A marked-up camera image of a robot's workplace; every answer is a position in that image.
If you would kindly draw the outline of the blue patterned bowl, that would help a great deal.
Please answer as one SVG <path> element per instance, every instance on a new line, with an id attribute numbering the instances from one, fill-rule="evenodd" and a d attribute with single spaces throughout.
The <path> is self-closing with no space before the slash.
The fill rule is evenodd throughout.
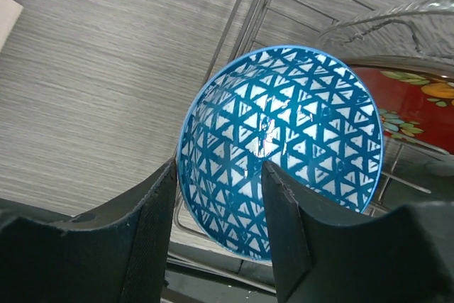
<path id="1" fill-rule="evenodd" d="M 344 62 L 299 45 L 261 48 L 227 64 L 192 102 L 177 145 L 179 187 L 211 240 L 268 261 L 262 164 L 363 212 L 380 179 L 382 138 L 375 101 Z"/>

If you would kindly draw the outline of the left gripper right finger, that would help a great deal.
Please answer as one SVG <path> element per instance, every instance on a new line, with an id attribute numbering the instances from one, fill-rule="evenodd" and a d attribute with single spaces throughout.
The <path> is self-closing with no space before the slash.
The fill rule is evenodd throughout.
<path id="1" fill-rule="evenodd" d="M 453 204 L 405 204 L 372 218 L 262 164 L 279 302 L 452 302 Z"/>

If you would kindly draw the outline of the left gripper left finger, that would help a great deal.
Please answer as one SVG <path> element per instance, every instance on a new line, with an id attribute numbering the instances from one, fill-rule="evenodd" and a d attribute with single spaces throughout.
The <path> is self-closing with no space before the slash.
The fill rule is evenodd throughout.
<path id="1" fill-rule="evenodd" d="M 177 186 L 168 160 L 74 217 L 1 201 L 2 302 L 159 302 Z"/>

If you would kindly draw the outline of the red floral plate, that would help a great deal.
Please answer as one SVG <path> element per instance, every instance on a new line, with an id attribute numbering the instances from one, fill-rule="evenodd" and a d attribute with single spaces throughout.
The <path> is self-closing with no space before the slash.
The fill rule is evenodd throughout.
<path id="1" fill-rule="evenodd" d="M 446 75 L 354 67 L 390 138 L 418 140 L 453 153 L 453 80 Z"/>

